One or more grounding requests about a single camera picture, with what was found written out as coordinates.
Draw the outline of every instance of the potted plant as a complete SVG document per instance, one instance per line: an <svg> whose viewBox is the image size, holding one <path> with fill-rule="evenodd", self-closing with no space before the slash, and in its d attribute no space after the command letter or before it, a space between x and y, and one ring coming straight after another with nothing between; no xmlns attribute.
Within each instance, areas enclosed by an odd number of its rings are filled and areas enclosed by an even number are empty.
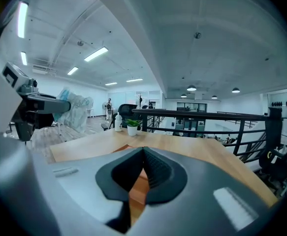
<svg viewBox="0 0 287 236"><path fill-rule="evenodd" d="M128 134L130 136L135 136L137 134L137 129L138 126L140 126L141 121L126 119L126 123L127 123Z"/></svg>

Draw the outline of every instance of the wooden table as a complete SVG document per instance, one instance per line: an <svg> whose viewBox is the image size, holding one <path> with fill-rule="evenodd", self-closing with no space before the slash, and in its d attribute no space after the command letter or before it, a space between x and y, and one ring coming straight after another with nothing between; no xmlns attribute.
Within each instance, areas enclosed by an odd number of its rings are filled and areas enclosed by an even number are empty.
<svg viewBox="0 0 287 236"><path fill-rule="evenodd" d="M131 137L127 129L121 132L109 129L70 142L52 145L50 149L56 162L62 162L105 155L125 145L159 148L212 163L253 190L269 207L277 201L270 189L215 139L177 137L148 132L138 132L137 136Z"/></svg>

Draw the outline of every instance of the wooden floor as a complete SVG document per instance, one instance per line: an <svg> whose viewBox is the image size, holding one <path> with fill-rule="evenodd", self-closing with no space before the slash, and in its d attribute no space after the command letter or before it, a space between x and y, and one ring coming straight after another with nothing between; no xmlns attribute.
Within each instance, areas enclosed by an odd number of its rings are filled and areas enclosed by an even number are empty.
<svg viewBox="0 0 287 236"><path fill-rule="evenodd" d="M84 134L76 132L74 129L63 125L60 126L61 135L59 134L58 127L46 127L39 130L36 129L31 141L27 142L26 146L33 152L42 153L45 156L47 163L54 163L55 159L49 148L50 145L64 143L87 135L103 132L103 129L100 126L101 123L106 123L109 126L110 121L106 121L104 116L88 118ZM12 133L9 133L8 136L18 139L15 126L12 126Z"/></svg>

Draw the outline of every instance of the white bottle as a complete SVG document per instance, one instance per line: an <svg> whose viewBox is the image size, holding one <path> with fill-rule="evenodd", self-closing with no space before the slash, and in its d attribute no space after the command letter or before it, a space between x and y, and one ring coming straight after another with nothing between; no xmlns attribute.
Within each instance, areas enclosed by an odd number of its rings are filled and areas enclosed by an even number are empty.
<svg viewBox="0 0 287 236"><path fill-rule="evenodd" d="M119 132L122 130L122 120L123 118L119 115L119 112L117 112L115 117L115 131Z"/></svg>

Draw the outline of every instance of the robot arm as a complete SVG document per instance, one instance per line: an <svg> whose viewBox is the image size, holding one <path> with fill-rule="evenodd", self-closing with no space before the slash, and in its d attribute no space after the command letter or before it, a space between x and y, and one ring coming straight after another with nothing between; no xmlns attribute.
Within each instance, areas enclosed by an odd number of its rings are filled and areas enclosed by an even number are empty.
<svg viewBox="0 0 287 236"><path fill-rule="evenodd" d="M22 98L12 118L21 141L29 141L36 128L51 126L54 121L53 113L70 110L70 102L39 93L37 81L30 79L17 66L7 63L2 73Z"/></svg>

